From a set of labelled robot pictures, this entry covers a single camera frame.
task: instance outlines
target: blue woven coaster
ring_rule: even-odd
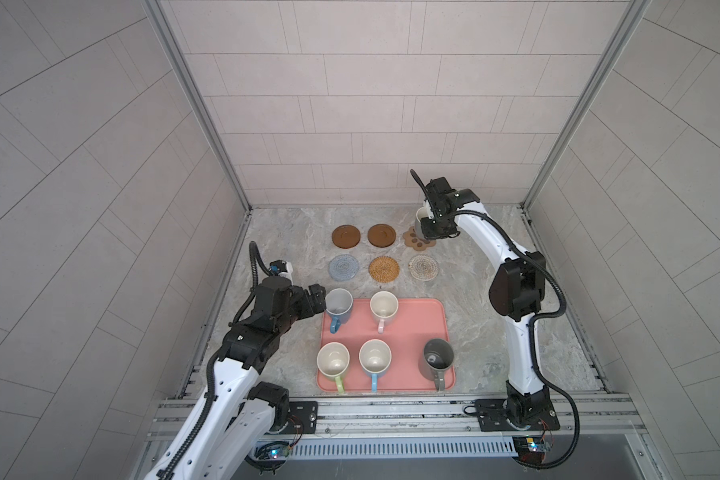
[[[328,274],[337,282],[345,282],[357,275],[360,264],[352,255],[339,255],[328,264]]]

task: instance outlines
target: light blue mug handle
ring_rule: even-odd
[[[338,316],[331,316],[331,333],[336,333],[341,325],[342,322],[338,319]]]

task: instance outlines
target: gray mug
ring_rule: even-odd
[[[418,370],[425,379],[434,381],[438,392],[445,390],[445,373],[454,364],[454,350],[443,339],[432,339],[424,345],[424,354],[419,357]]]

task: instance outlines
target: metal corner post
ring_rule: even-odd
[[[197,120],[200,122],[200,128],[208,139],[208,143],[213,149],[213,153],[216,154],[216,158],[219,159],[224,173],[227,178],[232,182],[237,197],[240,198],[240,203],[245,207],[247,213],[251,211],[251,204],[246,197],[246,192],[240,184],[240,180],[237,178],[234,169],[232,168],[232,162],[230,156],[227,154],[224,148],[219,133],[213,126],[213,121],[208,112],[208,107],[202,100],[200,91],[197,89],[197,85],[192,79],[192,73],[190,72],[189,66],[184,60],[184,56],[181,53],[179,45],[176,43],[176,38],[173,36],[173,32],[168,25],[168,21],[163,13],[163,7],[160,5],[160,0],[143,0],[144,12],[149,18],[150,22],[154,26],[155,33],[163,45],[168,61],[173,67],[173,71],[176,73],[176,77],[179,79],[182,89],[187,93],[187,98],[190,101],[190,106],[194,110]]]
[[[568,119],[565,121],[563,129],[557,136],[557,140],[554,145],[552,145],[547,159],[541,165],[541,170],[539,170],[534,184],[528,189],[528,195],[526,195],[522,203],[525,210],[528,210],[536,201],[541,187],[544,186],[544,182],[546,182],[547,178],[552,174],[552,169],[560,160],[560,157],[563,156],[565,148],[576,133],[576,129],[578,129],[586,112],[595,100],[597,93],[605,83],[608,74],[614,69],[619,55],[621,55],[624,46],[630,40],[635,28],[637,28],[637,24],[640,23],[640,20],[643,18],[643,12],[650,2],[651,0],[632,0],[630,4],[627,5],[619,24],[616,26],[614,34],[611,35],[608,45],[606,45],[603,54],[597,61],[597,65],[595,65],[595,70],[592,72],[589,81],[586,82],[581,95],[576,100],[576,104],[573,110],[571,110]]]

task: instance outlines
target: tiled wall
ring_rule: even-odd
[[[625,2],[163,0],[253,204],[521,201]]]
[[[138,0],[0,1],[0,478],[120,478],[241,217]]]
[[[720,479],[720,0],[654,0],[530,215],[674,478]]]

